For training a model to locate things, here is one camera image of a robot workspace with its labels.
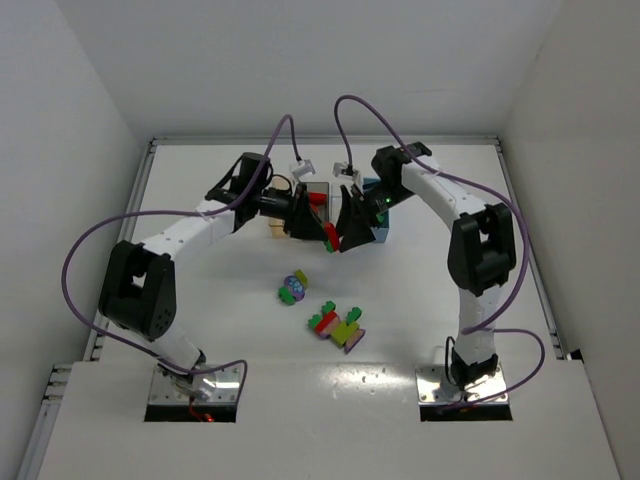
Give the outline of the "red flower lego brick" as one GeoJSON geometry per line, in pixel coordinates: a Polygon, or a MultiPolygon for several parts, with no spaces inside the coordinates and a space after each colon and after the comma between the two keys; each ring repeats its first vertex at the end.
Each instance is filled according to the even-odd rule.
{"type": "Polygon", "coordinates": [[[310,203],[314,206],[322,206],[327,203],[327,195],[319,192],[309,193],[310,203]]]}

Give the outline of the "purple flower lego stack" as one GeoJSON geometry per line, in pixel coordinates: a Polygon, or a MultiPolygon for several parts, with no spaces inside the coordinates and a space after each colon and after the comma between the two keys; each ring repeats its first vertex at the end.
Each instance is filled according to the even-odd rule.
{"type": "Polygon", "coordinates": [[[304,299],[307,288],[308,278],[298,269],[284,278],[277,290],[277,296],[285,305],[292,306],[304,299]]]}

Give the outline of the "lime purple lego stack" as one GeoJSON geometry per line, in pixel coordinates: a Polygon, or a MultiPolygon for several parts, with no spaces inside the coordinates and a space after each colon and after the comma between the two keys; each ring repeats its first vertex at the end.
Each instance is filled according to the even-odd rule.
{"type": "Polygon", "coordinates": [[[349,354],[365,337],[361,327],[363,310],[354,306],[341,316],[332,300],[326,301],[317,313],[307,320],[307,327],[320,340],[330,340],[337,348],[349,354]]]}

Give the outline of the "red lime green lego stack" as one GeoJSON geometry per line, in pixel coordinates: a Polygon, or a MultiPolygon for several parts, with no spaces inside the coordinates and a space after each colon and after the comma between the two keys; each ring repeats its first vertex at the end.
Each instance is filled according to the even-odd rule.
{"type": "Polygon", "coordinates": [[[340,248],[340,238],[335,226],[331,222],[323,224],[327,239],[324,242],[326,250],[330,253],[337,252],[340,248]]]}

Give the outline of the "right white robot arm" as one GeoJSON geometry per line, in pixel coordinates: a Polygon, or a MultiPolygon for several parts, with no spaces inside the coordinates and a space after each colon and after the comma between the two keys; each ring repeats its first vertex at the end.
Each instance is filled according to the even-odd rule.
{"type": "Polygon", "coordinates": [[[449,380],[464,388],[493,374],[498,355],[487,321],[497,311],[502,287],[516,266],[510,209],[502,202],[490,205],[446,178],[421,142],[380,148],[371,166],[378,176],[373,185],[340,188],[339,250],[373,242],[384,213],[412,197],[421,199],[450,232],[447,269],[459,289],[459,328],[449,380]]]}

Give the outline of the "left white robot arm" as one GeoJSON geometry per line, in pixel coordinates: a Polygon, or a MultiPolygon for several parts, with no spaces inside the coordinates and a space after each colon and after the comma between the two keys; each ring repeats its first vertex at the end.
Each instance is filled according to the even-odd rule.
{"type": "Polygon", "coordinates": [[[193,214],[139,243],[112,249],[99,298],[100,314],[144,342],[165,371],[192,382],[206,357],[177,324],[176,271],[256,216],[281,220],[299,240],[328,234],[304,185],[271,186],[268,158],[245,152],[205,195],[193,214]]]}

